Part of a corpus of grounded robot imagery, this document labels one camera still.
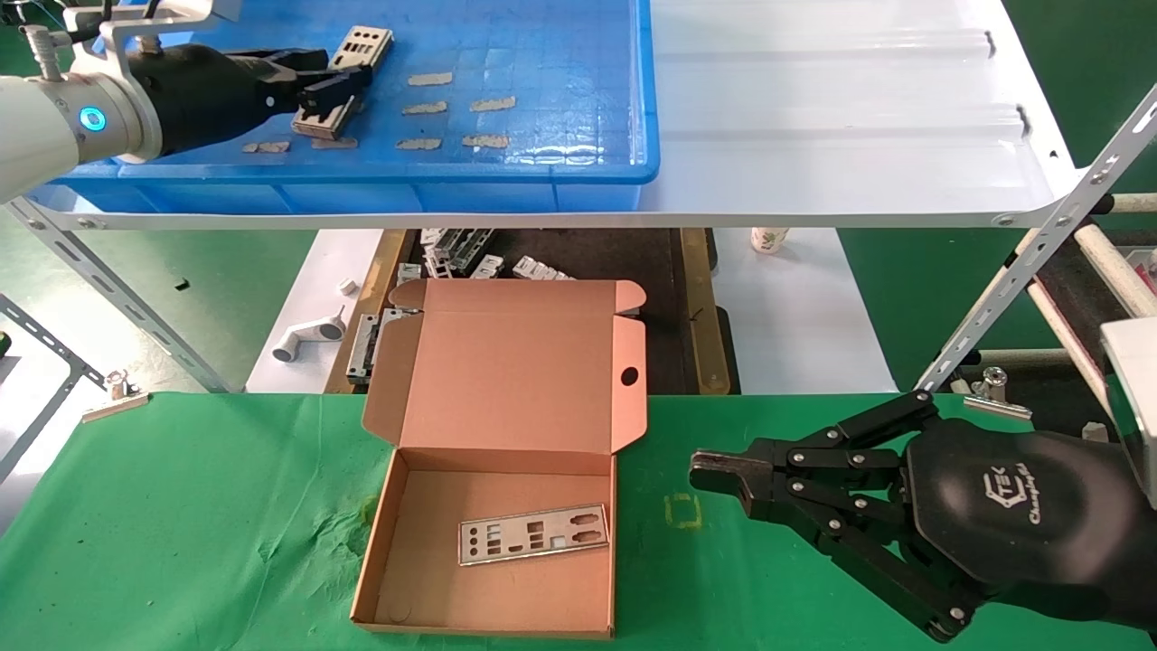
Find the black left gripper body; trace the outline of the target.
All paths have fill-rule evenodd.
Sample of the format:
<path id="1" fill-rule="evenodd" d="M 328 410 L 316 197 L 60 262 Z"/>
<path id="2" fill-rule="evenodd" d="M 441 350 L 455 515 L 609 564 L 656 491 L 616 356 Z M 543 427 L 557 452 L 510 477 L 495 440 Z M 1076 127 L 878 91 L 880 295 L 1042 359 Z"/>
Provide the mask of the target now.
<path id="1" fill-rule="evenodd" d="M 263 54 L 222 52 L 197 42 L 130 53 L 128 73 L 159 118 L 159 156 L 224 143 L 277 116 L 277 88 L 260 77 L 271 71 Z"/>

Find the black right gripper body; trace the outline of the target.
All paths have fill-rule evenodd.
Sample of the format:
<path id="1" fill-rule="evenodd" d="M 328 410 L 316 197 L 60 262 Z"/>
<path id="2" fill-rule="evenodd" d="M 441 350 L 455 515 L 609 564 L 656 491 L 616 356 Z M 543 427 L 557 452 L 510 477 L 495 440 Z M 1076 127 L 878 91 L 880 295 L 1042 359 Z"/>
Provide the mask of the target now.
<path id="1" fill-rule="evenodd" d="M 946 417 L 905 457 L 915 528 L 988 599 L 1154 630 L 1154 508 L 1119 449 Z"/>

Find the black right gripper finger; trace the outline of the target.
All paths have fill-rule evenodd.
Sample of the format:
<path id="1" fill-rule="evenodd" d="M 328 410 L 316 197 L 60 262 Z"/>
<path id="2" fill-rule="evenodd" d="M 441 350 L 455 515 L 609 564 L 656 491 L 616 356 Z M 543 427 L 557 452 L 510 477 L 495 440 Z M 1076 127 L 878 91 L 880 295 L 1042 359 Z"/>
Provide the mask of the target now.
<path id="1" fill-rule="evenodd" d="M 740 478 L 737 498 L 749 519 L 793 528 L 938 643 L 971 626 L 983 602 L 974 582 L 918 535 L 900 503 L 798 478 Z"/>
<path id="2" fill-rule="evenodd" d="M 691 454 L 695 489 L 734 495 L 769 495 L 773 479 L 815 481 L 840 489 L 879 490 L 899 469 L 899 453 L 886 442 L 939 420 L 929 392 L 911 392 L 825 426 L 799 441 L 757 438 L 747 450 Z"/>

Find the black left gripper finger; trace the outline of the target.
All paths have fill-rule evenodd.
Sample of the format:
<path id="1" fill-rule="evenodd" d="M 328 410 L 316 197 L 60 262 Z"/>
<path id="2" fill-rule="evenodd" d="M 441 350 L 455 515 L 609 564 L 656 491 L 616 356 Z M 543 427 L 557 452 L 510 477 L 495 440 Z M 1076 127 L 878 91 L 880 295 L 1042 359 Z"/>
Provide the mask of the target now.
<path id="1" fill-rule="evenodd" d="M 327 71 L 330 61 L 324 49 L 229 51 L 226 56 L 252 77 L 288 77 L 307 71 Z"/>
<path id="2" fill-rule="evenodd" d="M 273 114 L 331 114 L 373 86 L 373 67 L 333 71 L 281 71 L 268 82 Z"/>

